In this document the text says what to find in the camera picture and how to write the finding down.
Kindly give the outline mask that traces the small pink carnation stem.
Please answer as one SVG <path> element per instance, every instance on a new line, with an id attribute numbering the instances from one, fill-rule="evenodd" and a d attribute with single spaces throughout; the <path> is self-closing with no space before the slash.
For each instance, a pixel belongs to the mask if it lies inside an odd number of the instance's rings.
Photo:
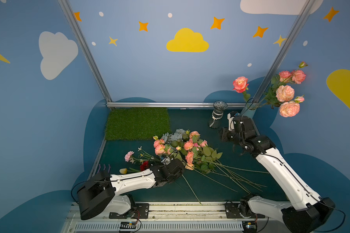
<path id="1" fill-rule="evenodd" d="M 126 162 L 132 164 L 142 164 L 144 162 L 160 162 L 161 158 L 157 155 L 151 155 L 144 151 L 141 147 L 138 148 L 138 154 L 135 154 L 133 151 L 129 151 L 124 159 Z"/>

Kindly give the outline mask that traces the single pink rose stem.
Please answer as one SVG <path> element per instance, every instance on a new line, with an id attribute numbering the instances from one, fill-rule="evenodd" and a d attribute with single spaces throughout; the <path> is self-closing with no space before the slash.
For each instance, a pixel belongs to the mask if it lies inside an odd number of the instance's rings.
<path id="1" fill-rule="evenodd" d="M 246 77 L 238 77 L 233 81 L 233 90 L 236 91 L 237 93 L 243 94 L 243 99 L 246 102 L 245 107 L 247 106 L 249 100 L 250 100 L 250 94 L 247 93 L 248 91 L 248 78 Z"/>

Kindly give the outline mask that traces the pale pink rose spray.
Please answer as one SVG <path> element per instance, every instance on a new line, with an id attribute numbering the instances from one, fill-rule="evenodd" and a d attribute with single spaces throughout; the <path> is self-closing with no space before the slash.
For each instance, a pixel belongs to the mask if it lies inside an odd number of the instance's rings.
<path id="1" fill-rule="evenodd" d="M 264 95 L 260 106 L 278 108 L 282 117 L 294 117 L 300 112 L 300 104 L 305 101 L 304 96 L 296 96 L 295 90 L 289 85 L 272 85 Z"/>

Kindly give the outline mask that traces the pink rose spray stem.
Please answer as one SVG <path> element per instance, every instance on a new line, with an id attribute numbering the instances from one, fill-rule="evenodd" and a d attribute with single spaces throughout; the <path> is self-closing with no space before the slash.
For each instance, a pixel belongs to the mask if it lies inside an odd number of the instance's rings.
<path id="1" fill-rule="evenodd" d="M 289 85 L 289 86 L 291 86 L 291 84 L 301 84 L 306 79 L 306 74 L 302 69 L 307 66 L 308 64 L 306 62 L 301 62 L 298 65 L 298 69 L 296 70 L 293 70 L 293 71 L 284 70 L 279 72 L 278 74 L 275 74 L 271 79 L 271 85 L 269 87 L 271 87 L 272 85 L 279 86 L 281 84 Z"/>

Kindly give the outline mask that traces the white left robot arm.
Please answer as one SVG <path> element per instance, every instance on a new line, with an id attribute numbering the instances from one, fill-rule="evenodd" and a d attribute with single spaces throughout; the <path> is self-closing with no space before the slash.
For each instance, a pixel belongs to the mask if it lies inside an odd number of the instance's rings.
<path id="1" fill-rule="evenodd" d="M 136 173 L 113 175 L 103 170 L 87 181 L 81 182 L 77 190 L 77 200 L 81 220 L 89 220 L 105 209 L 119 215 L 127 215 L 137 210 L 129 192 L 151 189 L 173 183 L 185 171 L 183 162 L 171 159 Z"/>

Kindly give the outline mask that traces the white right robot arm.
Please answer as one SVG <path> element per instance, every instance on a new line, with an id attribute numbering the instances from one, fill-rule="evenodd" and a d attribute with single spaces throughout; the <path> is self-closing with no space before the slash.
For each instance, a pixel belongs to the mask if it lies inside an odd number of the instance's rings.
<path id="1" fill-rule="evenodd" d="M 286 162 L 272 140 L 261 135 L 254 121 L 241 113 L 227 116 L 228 127 L 219 131 L 222 141 L 233 142 L 254 157 L 274 178 L 286 194 L 286 202 L 249 194 L 240 199 L 241 217 L 264 215 L 280 221 L 292 233 L 313 233 L 326 223 L 336 210 L 330 198 L 321 197 Z"/>

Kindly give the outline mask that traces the light blue cylinder vase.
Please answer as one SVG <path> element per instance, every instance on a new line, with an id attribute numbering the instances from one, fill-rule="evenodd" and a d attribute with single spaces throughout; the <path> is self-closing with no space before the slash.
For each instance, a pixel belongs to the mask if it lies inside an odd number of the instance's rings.
<path id="1" fill-rule="evenodd" d="M 240 115 L 242 115 L 243 117 L 253 118 L 257 108 L 258 103 L 246 103 Z"/>

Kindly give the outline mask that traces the clear glass vase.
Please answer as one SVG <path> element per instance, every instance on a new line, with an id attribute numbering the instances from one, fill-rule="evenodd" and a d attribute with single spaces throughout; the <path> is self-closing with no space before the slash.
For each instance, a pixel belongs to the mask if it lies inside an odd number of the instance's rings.
<path id="1" fill-rule="evenodd" d="M 217 129 L 220 127 L 224 111 L 228 109 L 228 105 L 224 101 L 216 101 L 213 103 L 213 107 L 214 109 L 208 125 L 212 129 Z"/>

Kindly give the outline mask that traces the red carnation flower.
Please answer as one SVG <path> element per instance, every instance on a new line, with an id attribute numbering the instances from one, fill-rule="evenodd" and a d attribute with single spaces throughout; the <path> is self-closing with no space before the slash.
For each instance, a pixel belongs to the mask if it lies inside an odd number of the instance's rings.
<path id="1" fill-rule="evenodd" d="M 141 165 L 140 165 L 140 170 L 141 171 L 145 171 L 147 169 L 150 168 L 150 163 L 148 161 L 144 161 Z"/>

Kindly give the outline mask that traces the pile of pink roses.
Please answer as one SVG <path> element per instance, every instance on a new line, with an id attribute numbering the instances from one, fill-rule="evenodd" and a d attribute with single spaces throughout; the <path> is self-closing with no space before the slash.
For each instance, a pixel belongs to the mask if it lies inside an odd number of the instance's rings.
<path id="1" fill-rule="evenodd" d="M 200 201 L 199 193 L 210 188 L 209 193 L 228 192 L 232 194 L 252 194 L 264 191 L 267 185 L 248 177 L 263 175 L 264 171 L 238 167 L 238 159 L 229 159 L 218 148 L 214 148 L 198 131 L 186 131 L 189 136 L 184 142 L 166 144 L 162 136 L 153 136 L 155 154 L 165 161 L 179 159 L 185 166 L 184 181 Z"/>

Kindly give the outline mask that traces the grey blue artificial flower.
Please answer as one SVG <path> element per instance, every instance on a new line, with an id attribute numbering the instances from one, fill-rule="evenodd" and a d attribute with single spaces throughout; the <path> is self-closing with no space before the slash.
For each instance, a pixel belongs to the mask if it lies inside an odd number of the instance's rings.
<path id="1" fill-rule="evenodd" d="M 189 136 L 184 129 L 177 129 L 174 133 L 163 134 L 161 139 L 163 139 L 166 144 L 174 145 L 174 142 L 180 143 L 188 140 Z"/>

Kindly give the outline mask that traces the purple plastic toy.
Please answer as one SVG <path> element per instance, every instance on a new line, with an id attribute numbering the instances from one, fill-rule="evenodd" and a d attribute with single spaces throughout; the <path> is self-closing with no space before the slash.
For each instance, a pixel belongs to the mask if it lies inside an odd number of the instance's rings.
<path id="1" fill-rule="evenodd" d="M 106 164 L 99 164 L 96 173 L 99 173 L 99 172 L 101 172 L 103 170 L 105 170 L 108 173 L 110 173 L 111 165 L 110 164 L 107 164 L 107 165 Z"/>

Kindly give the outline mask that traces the green artificial grass mat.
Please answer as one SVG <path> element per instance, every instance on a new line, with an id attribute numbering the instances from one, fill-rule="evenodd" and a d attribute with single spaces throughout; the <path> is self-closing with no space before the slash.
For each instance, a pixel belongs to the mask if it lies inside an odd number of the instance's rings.
<path id="1" fill-rule="evenodd" d="M 108 115 L 107 141 L 150 140 L 170 133 L 170 117 L 166 108 L 117 108 Z"/>

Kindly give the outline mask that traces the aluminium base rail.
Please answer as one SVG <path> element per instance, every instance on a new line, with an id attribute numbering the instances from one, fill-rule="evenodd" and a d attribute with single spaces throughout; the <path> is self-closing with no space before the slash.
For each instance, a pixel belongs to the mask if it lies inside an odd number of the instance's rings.
<path id="1" fill-rule="evenodd" d="M 63 233 L 287 233 L 289 229 L 273 217 L 258 214 L 242 217 L 237 202 L 149 202 L 137 204 L 133 218 L 105 210 L 82 220 L 73 203 Z"/>

